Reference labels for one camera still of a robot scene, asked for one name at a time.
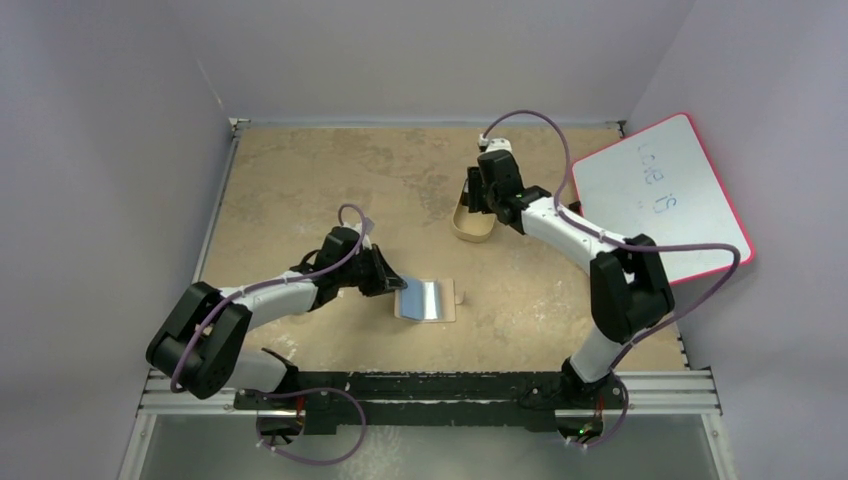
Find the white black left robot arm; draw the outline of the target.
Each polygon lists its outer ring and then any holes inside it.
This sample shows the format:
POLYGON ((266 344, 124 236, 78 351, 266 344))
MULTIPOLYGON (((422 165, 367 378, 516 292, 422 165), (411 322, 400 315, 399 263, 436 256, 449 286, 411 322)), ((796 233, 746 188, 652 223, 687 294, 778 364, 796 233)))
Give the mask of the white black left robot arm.
POLYGON ((344 288, 376 297, 406 286, 359 226, 336 226, 320 248, 277 277, 234 288, 191 284, 153 336, 145 358, 170 378, 175 393, 207 399, 224 388, 259 391, 272 408, 284 409, 297 399, 298 369, 268 348, 245 348, 248 332, 317 310, 344 288))

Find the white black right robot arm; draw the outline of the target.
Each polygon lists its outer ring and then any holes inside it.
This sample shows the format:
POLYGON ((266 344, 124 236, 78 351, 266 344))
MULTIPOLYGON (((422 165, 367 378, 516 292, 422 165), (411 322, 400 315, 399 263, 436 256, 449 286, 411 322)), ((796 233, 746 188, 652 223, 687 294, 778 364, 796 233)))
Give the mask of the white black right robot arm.
POLYGON ((561 392, 576 407, 596 399, 616 357, 634 337, 675 307, 654 241, 640 234, 602 237, 596 225, 559 207, 547 190, 523 183, 510 150, 481 151, 468 168, 465 199, 473 213, 553 247, 581 266, 590 286, 594 322, 580 348, 561 368, 561 392))

